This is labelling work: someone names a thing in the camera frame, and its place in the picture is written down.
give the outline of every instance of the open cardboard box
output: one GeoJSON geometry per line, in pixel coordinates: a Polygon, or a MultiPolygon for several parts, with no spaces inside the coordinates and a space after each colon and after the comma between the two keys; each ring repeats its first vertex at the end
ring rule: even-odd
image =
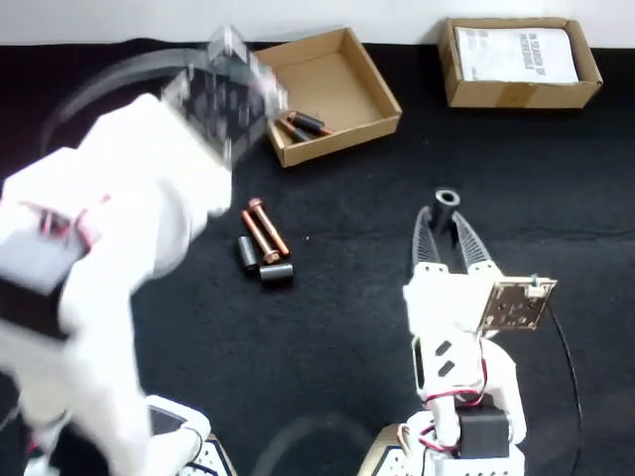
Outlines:
{"type": "Polygon", "coordinates": [[[287,88],[290,110],[314,116],[334,131],[295,144],[270,122],[269,137],[283,167],[396,131],[401,107],[350,29],[262,50],[256,57],[287,88]]]}
{"type": "Polygon", "coordinates": [[[439,40],[445,93],[451,107],[581,109],[602,86],[602,76],[579,22],[563,18],[447,19],[439,40]],[[544,84],[463,79],[454,28],[561,28],[569,35],[579,81],[544,84]]]}

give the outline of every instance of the red wire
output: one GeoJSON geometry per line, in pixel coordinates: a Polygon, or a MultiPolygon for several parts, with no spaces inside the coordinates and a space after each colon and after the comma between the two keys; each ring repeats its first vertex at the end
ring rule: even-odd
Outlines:
{"type": "MultiPolygon", "coordinates": [[[[480,346],[480,365],[481,365],[481,370],[483,372],[483,386],[480,389],[480,391],[474,390],[474,389],[460,389],[460,390],[450,390],[448,392],[442,392],[439,394],[433,394],[428,396],[424,400],[424,407],[429,402],[435,399],[440,399],[442,397],[459,397],[462,395],[477,395],[478,396],[478,398],[472,402],[463,402],[463,404],[468,407],[476,407],[481,404],[481,402],[483,401],[483,397],[485,397],[485,389],[487,388],[488,375],[487,375],[487,362],[485,361],[485,356],[483,354],[483,343],[481,340],[479,340],[478,344],[480,346]]],[[[435,430],[434,425],[431,425],[427,427],[426,429],[424,429],[419,435],[419,442],[423,444],[424,446],[426,446],[427,448],[434,451],[439,451],[439,452],[454,451],[456,449],[456,446],[442,446],[440,444],[429,441],[427,438],[425,438],[425,436],[428,433],[434,430],[435,430]]]]}
{"type": "MultiPolygon", "coordinates": [[[[110,194],[105,193],[101,197],[98,203],[99,204],[105,203],[109,199],[110,199],[110,194]]],[[[59,238],[67,238],[68,234],[70,233],[70,230],[74,227],[77,230],[79,238],[81,239],[84,246],[88,250],[90,250],[93,247],[94,245],[93,241],[89,238],[88,232],[81,225],[81,221],[83,220],[86,213],[90,211],[90,208],[84,208],[82,211],[79,212],[79,214],[77,215],[75,219],[70,219],[50,208],[46,208],[46,207],[39,206],[29,202],[21,202],[21,204],[28,206],[29,208],[32,208],[44,215],[44,220],[43,220],[40,231],[44,233],[45,235],[53,234],[54,236],[59,238]],[[54,219],[54,217],[61,218],[65,222],[65,226],[60,230],[56,230],[55,232],[52,230],[52,227],[51,227],[51,222],[54,219]]]]}

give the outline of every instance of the white wall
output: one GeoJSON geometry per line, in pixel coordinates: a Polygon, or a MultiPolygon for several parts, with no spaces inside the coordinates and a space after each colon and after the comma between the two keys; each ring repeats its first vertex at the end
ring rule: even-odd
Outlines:
{"type": "Polygon", "coordinates": [[[576,18],[592,47],[635,48],[633,0],[0,0],[0,44],[202,42],[226,23],[249,41],[350,26],[366,43],[434,43],[447,16],[576,18]]]}

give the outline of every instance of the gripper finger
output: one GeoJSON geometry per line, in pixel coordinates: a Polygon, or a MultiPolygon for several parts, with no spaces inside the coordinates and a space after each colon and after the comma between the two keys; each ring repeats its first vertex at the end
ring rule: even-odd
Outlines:
{"type": "Polygon", "coordinates": [[[425,206],[419,211],[415,222],[412,248],[413,272],[417,263],[442,263],[437,242],[430,226],[431,221],[431,209],[425,206]]]}

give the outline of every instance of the black cylinder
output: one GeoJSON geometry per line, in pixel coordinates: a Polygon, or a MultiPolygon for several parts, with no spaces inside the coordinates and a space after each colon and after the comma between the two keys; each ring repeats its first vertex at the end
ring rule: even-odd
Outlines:
{"type": "Polygon", "coordinates": [[[294,267],[291,263],[280,263],[260,267],[260,279],[263,283],[291,280],[294,276],[294,267]]]}
{"type": "Polygon", "coordinates": [[[440,188],[435,192],[431,228],[435,234],[446,233],[452,224],[452,214],[458,209],[460,196],[454,190],[440,188]]]}
{"type": "Polygon", "coordinates": [[[238,254],[245,270],[251,271],[258,267],[258,255],[251,238],[248,236],[238,238],[238,254]]]}
{"type": "Polygon", "coordinates": [[[300,129],[289,131],[289,134],[291,134],[292,139],[296,142],[309,142],[314,139],[311,134],[301,131],[300,129]]]}
{"type": "Polygon", "coordinates": [[[308,131],[315,133],[321,132],[321,128],[324,127],[324,123],[315,117],[308,116],[302,112],[294,112],[290,116],[291,123],[296,127],[302,127],[308,131]]]}

